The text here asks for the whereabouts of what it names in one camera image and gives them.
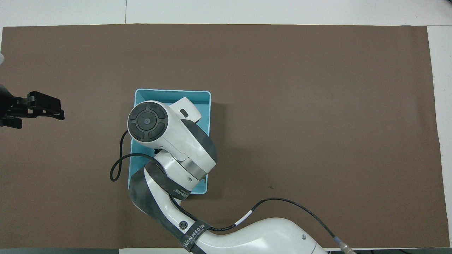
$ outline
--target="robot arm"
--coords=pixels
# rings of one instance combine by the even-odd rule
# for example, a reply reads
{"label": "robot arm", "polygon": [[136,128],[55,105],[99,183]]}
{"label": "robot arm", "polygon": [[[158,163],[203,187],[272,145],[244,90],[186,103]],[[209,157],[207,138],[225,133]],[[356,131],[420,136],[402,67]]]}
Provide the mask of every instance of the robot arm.
{"label": "robot arm", "polygon": [[196,125],[200,118],[187,98],[171,106],[145,101],[130,112],[127,126],[132,138],[161,149],[131,177],[133,203],[194,254],[324,254],[314,239],[286,219],[269,218],[227,235],[216,235],[208,230],[210,225],[182,211],[182,200],[217,164],[214,144]]}

